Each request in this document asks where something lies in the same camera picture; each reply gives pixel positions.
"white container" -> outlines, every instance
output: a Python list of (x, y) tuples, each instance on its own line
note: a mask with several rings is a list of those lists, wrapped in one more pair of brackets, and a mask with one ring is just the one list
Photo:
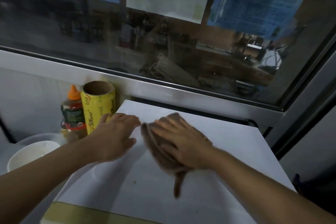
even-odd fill
[(7, 164), (7, 172), (22, 167), (23, 165), (56, 150), (58, 147), (60, 147), (60, 145), (53, 141), (41, 141), (30, 144), (19, 150), (10, 158)]

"bottle label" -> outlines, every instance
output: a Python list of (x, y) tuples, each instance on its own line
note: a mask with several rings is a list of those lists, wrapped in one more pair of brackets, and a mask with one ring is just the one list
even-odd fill
[(83, 109), (62, 110), (66, 129), (80, 130), (86, 128)]

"left hand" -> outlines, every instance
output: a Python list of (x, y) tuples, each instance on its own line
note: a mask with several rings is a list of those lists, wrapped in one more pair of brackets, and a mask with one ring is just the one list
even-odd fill
[(129, 138), (133, 130), (141, 125), (137, 116), (116, 113), (106, 122), (108, 116), (109, 114), (103, 115), (97, 128), (82, 139), (83, 143), (93, 150), (95, 162), (116, 160), (137, 141), (135, 138)]

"white cutting board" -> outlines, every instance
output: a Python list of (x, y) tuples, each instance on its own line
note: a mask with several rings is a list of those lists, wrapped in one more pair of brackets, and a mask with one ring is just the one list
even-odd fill
[[(118, 112), (152, 122), (175, 111), (126, 100)], [(257, 128), (179, 113), (214, 146), (294, 190)], [(137, 144), (123, 158), (92, 164), (74, 173), (58, 201), (163, 224), (255, 223), (212, 171), (189, 173), (176, 200), (174, 177), (154, 162), (139, 128), (132, 137)]]

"brown cloth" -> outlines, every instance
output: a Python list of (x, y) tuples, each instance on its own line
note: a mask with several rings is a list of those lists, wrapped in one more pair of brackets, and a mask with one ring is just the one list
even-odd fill
[[(182, 125), (180, 119), (183, 118), (178, 113), (172, 113), (168, 115), (168, 117)], [(160, 118), (160, 120), (167, 121), (166, 117), (162, 117)], [(167, 139), (153, 133), (152, 132), (153, 127), (160, 127), (160, 126), (155, 123), (149, 123), (149, 124), (143, 123), (141, 125), (141, 134), (144, 138), (147, 148), (153, 155), (157, 164), (166, 173), (175, 175), (174, 196), (175, 198), (178, 198), (180, 196), (183, 180), (186, 174), (189, 171), (192, 171), (193, 168), (187, 167), (182, 163), (178, 162), (171, 154), (169, 154), (165, 149), (161, 147), (162, 145), (171, 145), (173, 147), (176, 146)], [(209, 141), (206, 136), (204, 136), (201, 132), (199, 133), (206, 141)]]

